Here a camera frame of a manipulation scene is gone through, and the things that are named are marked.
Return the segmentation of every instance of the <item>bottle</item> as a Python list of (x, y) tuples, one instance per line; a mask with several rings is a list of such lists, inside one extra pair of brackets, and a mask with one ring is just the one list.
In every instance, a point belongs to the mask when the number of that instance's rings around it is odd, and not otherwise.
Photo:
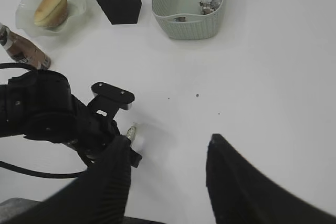
[(51, 59), (44, 52), (2, 23), (0, 23), (0, 44), (15, 62), (26, 63), (43, 70), (47, 70), (51, 65)]

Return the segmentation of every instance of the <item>white wicker basket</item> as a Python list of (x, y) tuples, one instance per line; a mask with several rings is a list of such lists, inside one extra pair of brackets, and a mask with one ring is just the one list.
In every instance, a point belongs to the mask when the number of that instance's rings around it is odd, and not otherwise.
[(153, 0), (153, 13), (172, 39), (206, 39), (215, 36), (224, 14), (225, 0), (213, 13), (201, 15), (202, 0)]

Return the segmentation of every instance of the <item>metal pin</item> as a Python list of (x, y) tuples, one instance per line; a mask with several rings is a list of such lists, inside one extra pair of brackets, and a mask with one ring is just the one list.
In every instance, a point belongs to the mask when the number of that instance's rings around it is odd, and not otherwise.
[(129, 130), (127, 131), (126, 137), (129, 140), (131, 140), (131, 146), (133, 145), (136, 134), (137, 134), (137, 127), (135, 126), (130, 127)]

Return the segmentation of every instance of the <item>bun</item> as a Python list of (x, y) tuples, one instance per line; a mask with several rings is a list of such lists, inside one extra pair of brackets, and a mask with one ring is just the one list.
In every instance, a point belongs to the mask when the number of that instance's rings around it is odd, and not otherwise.
[(34, 24), (39, 27), (56, 27), (67, 17), (67, 0), (42, 0), (35, 11)]

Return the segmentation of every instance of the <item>bottle label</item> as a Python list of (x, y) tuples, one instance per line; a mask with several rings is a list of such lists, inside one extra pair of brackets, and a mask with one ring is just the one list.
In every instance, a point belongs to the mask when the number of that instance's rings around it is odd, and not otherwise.
[(23, 52), (20, 52), (20, 53), (18, 53), (16, 55), (11, 56), (11, 58), (14, 61), (19, 62), (19, 63), (25, 63), (25, 64), (27, 64), (29, 62), (29, 59), (27, 59), (25, 57), (25, 55), (23, 54)]
[(6, 44), (3, 47), (7, 51), (12, 45), (13, 45), (13, 42), (10, 39), (8, 39)]

